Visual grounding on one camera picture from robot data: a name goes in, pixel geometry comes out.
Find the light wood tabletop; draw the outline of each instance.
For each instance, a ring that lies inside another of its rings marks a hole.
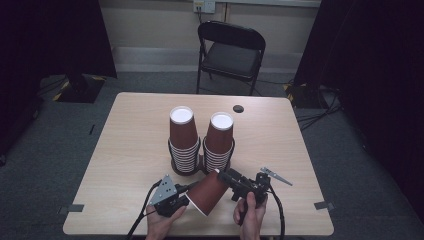
[[[233,111],[241,105],[244,112]],[[169,113],[176,106],[194,112],[201,139],[215,112],[234,118],[236,142],[231,167],[255,179],[268,167],[293,186],[271,178],[281,199],[286,235],[327,236],[333,233],[327,209],[314,203],[324,201],[303,137],[290,102],[285,98],[212,96],[185,94],[120,93],[112,106],[73,204],[82,212],[70,212],[63,230],[71,235],[126,235],[137,219],[150,187],[169,174],[173,182],[190,184],[205,175],[179,176],[172,170],[167,141]],[[232,214],[236,203],[228,189],[208,217],[189,204],[170,236],[234,236],[239,227]],[[261,235],[278,236],[278,207],[268,197]],[[134,232],[147,233],[147,219]]]

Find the cup stack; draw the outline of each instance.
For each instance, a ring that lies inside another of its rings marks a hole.
[[[203,139],[204,172],[226,170],[234,150],[233,117],[225,112],[214,113],[206,137]]]
[[[200,139],[189,107],[179,106],[171,110],[168,147],[175,173],[188,176],[197,172]]]

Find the hand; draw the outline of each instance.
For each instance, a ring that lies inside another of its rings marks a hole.
[[[154,212],[156,210],[155,207],[148,205],[146,207],[146,213],[154,213],[147,215],[146,240],[164,239],[171,229],[172,223],[183,215],[186,208],[186,206],[180,207],[170,218],[167,218]]]
[[[240,221],[240,213],[246,211],[244,209],[244,202],[247,201],[247,213],[244,217],[243,224],[240,227],[240,239],[242,240],[258,240],[260,239],[260,231],[262,226],[262,220],[266,212],[266,203],[268,198],[259,205],[256,206],[255,195],[252,192],[247,194],[246,199],[240,199],[237,202],[237,206],[234,209],[234,222],[236,224]]]

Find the wall outlet box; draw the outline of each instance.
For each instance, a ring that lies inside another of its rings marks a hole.
[[[215,13],[215,1],[194,0],[193,12],[197,13],[199,10],[202,13]]]

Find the red-brown cup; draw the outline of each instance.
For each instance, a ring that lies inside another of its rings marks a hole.
[[[169,115],[169,140],[172,146],[178,149],[193,147],[199,138],[193,111],[189,107],[179,106],[172,109]]]
[[[186,193],[190,202],[205,216],[211,213],[229,187],[218,179],[218,173],[217,169],[210,172]]]
[[[205,144],[215,154],[230,151],[233,145],[233,117],[229,113],[214,113],[209,122]]]

